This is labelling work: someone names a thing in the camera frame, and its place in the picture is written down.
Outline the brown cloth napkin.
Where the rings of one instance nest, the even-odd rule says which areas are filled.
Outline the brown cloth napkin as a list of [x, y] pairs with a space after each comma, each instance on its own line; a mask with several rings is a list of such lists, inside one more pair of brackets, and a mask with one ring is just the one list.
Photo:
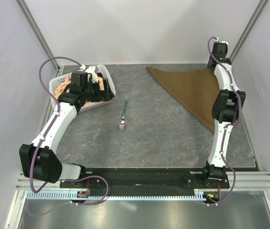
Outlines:
[[212, 107], [219, 93], [218, 80], [207, 68], [167, 72], [147, 67], [153, 78], [212, 133], [215, 132]]

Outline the green handled metal spoon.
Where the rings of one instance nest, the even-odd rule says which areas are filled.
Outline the green handled metal spoon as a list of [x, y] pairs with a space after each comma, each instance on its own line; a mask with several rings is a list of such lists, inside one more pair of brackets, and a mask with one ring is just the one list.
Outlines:
[[127, 105], [128, 105], [128, 100], [125, 100], [121, 122], [118, 125], [118, 128], [120, 131], [124, 131], [126, 128], [125, 117], [126, 117]]

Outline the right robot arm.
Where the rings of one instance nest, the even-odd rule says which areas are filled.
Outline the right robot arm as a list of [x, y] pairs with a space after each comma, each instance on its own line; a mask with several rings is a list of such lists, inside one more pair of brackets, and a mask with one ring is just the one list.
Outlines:
[[219, 182], [226, 182], [226, 154], [232, 128], [241, 121], [246, 93], [241, 91], [232, 74], [231, 60], [226, 57], [228, 42], [216, 37], [208, 40], [210, 54], [207, 69], [216, 77], [219, 93], [212, 107], [215, 132], [211, 153], [201, 175], [202, 185], [210, 188]]

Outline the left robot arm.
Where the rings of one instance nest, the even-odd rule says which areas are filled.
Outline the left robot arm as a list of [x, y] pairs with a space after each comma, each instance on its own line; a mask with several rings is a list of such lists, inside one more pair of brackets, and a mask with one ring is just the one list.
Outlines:
[[113, 80], [103, 65], [98, 72], [89, 69], [71, 74], [71, 83], [58, 96], [55, 111], [39, 135], [19, 149], [21, 166], [25, 177], [56, 183], [70, 179], [76, 187], [87, 182], [82, 166], [62, 163], [56, 156], [58, 144], [70, 122], [84, 109], [110, 102], [116, 94]]

